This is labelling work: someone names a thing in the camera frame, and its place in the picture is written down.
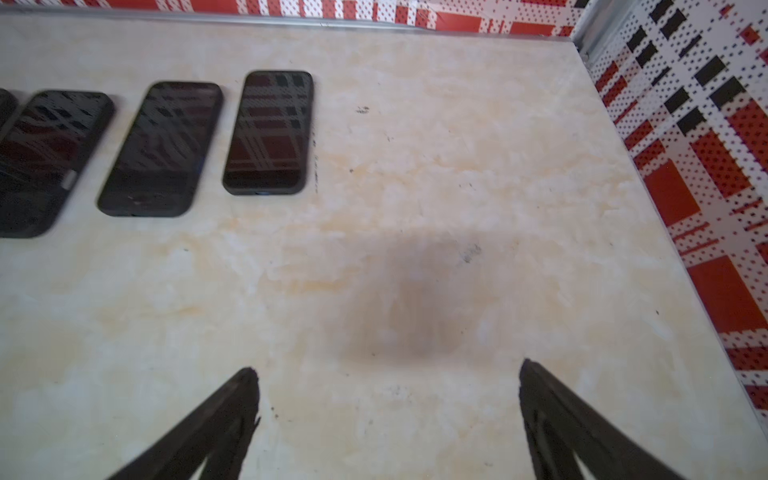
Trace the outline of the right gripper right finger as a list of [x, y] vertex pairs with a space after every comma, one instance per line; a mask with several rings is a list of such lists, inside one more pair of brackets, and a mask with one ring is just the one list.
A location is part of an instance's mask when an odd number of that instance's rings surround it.
[[519, 402], [538, 479], [679, 479], [600, 415], [543, 365], [525, 359]]

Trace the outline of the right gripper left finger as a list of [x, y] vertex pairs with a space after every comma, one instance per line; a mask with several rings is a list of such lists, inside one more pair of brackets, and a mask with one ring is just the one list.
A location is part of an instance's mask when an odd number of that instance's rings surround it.
[[237, 371], [114, 479], [237, 479], [258, 426], [259, 377]]

